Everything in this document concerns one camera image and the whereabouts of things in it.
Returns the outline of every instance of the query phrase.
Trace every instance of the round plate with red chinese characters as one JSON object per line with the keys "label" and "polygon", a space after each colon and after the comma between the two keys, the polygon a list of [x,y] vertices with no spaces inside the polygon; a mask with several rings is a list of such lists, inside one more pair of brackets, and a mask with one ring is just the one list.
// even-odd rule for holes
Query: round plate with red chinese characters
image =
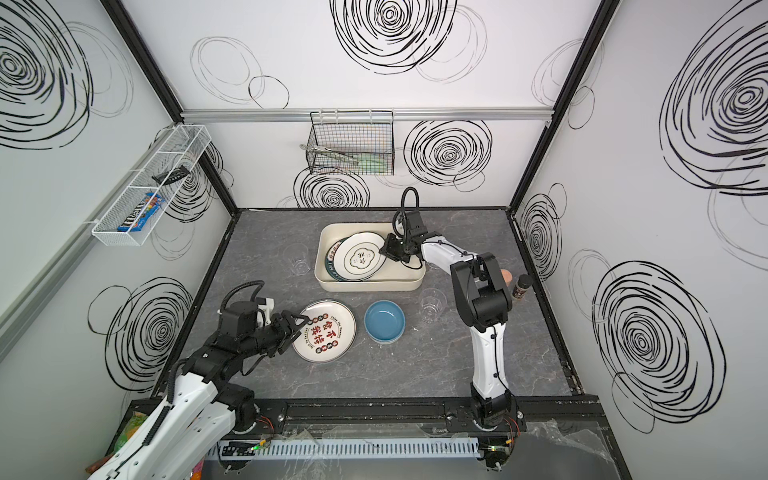
{"label": "round plate with red chinese characters", "polygon": [[339,358],[355,339],[355,316],[346,305],[335,300],[320,300],[309,305],[302,315],[310,318],[293,342],[293,349],[309,362],[324,363]]}

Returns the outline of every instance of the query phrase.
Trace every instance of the black wire basket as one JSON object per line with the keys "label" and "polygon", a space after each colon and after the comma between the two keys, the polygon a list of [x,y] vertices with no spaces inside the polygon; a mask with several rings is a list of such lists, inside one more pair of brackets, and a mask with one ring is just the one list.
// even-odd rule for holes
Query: black wire basket
{"label": "black wire basket", "polygon": [[302,148],[314,173],[333,167],[340,174],[392,175],[395,171],[394,113],[387,110],[314,111]]}

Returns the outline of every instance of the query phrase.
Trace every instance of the wire basket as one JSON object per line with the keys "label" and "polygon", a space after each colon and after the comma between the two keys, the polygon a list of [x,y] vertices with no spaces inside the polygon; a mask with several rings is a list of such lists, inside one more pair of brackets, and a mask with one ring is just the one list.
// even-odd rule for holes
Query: wire basket
{"label": "wire basket", "polygon": [[334,167],[340,174],[394,174],[394,116],[387,110],[312,112],[310,138],[302,146],[310,170]]}
{"label": "wire basket", "polygon": [[[210,135],[203,125],[180,124],[174,127],[170,136],[134,175],[131,183],[96,223],[91,231],[94,237],[107,246],[142,245],[184,185],[184,179],[168,185],[165,185],[164,181],[176,168],[184,167],[191,172],[208,144]],[[142,200],[147,196],[154,200],[157,195],[163,199],[159,204],[159,211],[149,216],[141,229],[131,226],[127,231],[118,231],[129,216],[136,213],[134,217],[141,217],[144,214],[147,204],[144,204],[141,211],[134,212],[134,209],[143,203]]]}

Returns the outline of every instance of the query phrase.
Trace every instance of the black bottle cap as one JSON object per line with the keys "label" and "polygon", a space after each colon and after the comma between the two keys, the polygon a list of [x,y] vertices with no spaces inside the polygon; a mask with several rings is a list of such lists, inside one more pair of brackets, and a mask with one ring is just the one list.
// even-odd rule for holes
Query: black bottle cap
{"label": "black bottle cap", "polygon": [[533,285],[533,279],[530,275],[521,275],[518,277],[518,286],[523,290]]}

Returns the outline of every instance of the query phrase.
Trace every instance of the beige tray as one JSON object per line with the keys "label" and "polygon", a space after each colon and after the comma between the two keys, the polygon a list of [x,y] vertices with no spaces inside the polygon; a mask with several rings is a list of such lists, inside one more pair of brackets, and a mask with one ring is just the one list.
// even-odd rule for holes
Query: beige tray
{"label": "beige tray", "polygon": [[[375,232],[386,238],[392,232],[391,223],[331,223],[320,233],[320,245],[315,259],[315,278],[328,292],[399,292],[416,290],[422,285],[426,268],[413,270],[400,262],[387,259],[381,269],[362,282],[339,282],[326,271],[324,262],[328,249],[342,238],[360,232]],[[411,257],[408,265],[419,266],[419,259]]]}

